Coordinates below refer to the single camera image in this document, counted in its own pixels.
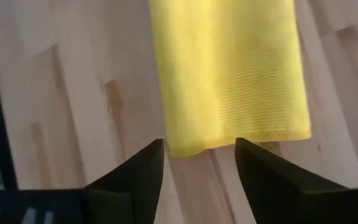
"wood grain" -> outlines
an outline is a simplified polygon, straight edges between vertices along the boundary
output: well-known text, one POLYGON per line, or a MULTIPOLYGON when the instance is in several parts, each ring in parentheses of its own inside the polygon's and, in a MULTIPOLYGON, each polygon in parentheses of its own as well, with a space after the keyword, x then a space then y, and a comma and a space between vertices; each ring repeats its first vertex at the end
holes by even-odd
MULTIPOLYGON (((358 0, 295 1, 313 137, 262 146, 358 187, 358 0)), ((22 189, 115 168, 165 136, 147 1, 0 0, 0 92, 22 189)), ((255 223, 234 147, 167 156, 155 222, 255 223)))

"folded cloth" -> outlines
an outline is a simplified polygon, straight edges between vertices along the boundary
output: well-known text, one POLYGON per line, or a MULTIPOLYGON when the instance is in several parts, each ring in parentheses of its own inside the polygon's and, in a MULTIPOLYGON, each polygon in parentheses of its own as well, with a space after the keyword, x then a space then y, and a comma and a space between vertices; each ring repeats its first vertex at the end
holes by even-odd
POLYGON ((173 156, 310 137, 293 0, 149 0, 173 156))

